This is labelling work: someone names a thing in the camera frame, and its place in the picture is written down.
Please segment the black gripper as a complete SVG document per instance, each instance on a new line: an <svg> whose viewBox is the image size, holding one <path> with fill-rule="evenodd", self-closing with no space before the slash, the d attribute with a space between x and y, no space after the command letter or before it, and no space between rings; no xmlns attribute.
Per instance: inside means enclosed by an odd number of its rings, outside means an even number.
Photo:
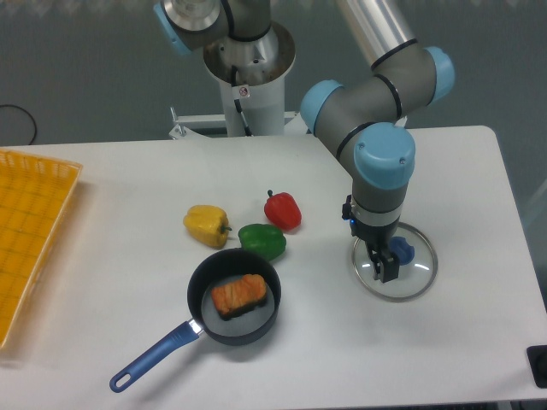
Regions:
<svg viewBox="0 0 547 410"><path fill-rule="evenodd" d="M351 235L366 243L368 259L373 268L373 279L378 279L378 253L376 249L387 245L397 230L401 207L386 213L376 213L363 208L352 195L346 197L342 206L342 219L350 223ZM388 248L379 253L379 280L386 284L399 276L400 260Z"/></svg>

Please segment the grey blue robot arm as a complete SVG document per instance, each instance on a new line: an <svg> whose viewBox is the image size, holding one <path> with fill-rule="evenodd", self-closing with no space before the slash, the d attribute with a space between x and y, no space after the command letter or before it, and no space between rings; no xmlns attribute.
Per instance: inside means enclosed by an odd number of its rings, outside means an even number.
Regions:
<svg viewBox="0 0 547 410"><path fill-rule="evenodd" d="M415 168L415 142L398 125L406 114L446 96L451 59L421 46L392 1L342 1L343 13L372 75L349 89L314 85L300 115L352 178L343 206L351 233L364 242L373 276L397 278L402 258L389 247ZM229 136L277 135L285 126L285 76L296 48L267 1L159 1L154 11L169 43L203 61L221 89Z"/></svg>

